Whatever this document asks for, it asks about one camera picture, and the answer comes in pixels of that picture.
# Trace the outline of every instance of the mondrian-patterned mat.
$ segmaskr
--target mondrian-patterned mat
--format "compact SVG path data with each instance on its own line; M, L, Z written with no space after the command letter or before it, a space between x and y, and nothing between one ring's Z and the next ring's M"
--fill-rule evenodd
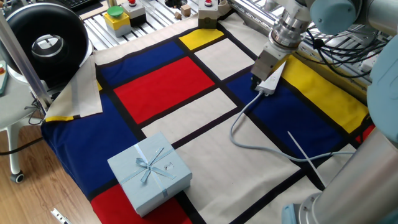
M217 30L187 19L97 52L103 113L46 122L44 138L102 223L280 223L282 206L323 189L308 164L236 147L229 129L250 90L266 37L236 13ZM294 57L274 95L263 97L234 131L237 141L303 158L354 151L372 130L368 109ZM191 187L140 218L107 159L162 131L193 173ZM349 156L315 161L330 182Z

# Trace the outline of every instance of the light blue gift box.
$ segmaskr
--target light blue gift box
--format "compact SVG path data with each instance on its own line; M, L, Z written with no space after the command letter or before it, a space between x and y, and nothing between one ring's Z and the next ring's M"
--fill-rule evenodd
M192 172L162 133L108 159L114 175L141 217L190 186Z

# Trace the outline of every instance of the white stool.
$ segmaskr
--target white stool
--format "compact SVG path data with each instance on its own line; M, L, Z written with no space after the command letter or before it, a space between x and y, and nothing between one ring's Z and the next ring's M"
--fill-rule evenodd
M19 130L23 126L30 125L29 118L34 112L33 109L25 110L33 102L29 87L8 77L6 91L0 97L0 131L7 131L9 150L17 149ZM39 118L32 118L31 123L40 122ZM24 175L19 167L18 153L10 155L11 180L19 183Z

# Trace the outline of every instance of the red rectangle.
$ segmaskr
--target red rectangle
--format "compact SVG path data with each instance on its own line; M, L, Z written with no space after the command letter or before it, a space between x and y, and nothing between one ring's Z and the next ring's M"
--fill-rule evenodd
M198 65L185 57L114 91L139 124L212 85Z

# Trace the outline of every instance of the caster wheel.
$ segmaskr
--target caster wheel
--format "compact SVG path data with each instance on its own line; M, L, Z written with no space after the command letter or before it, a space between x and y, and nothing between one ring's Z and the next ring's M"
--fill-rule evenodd
M15 183L21 183L24 180L25 175L20 171L18 174L11 174L11 181Z

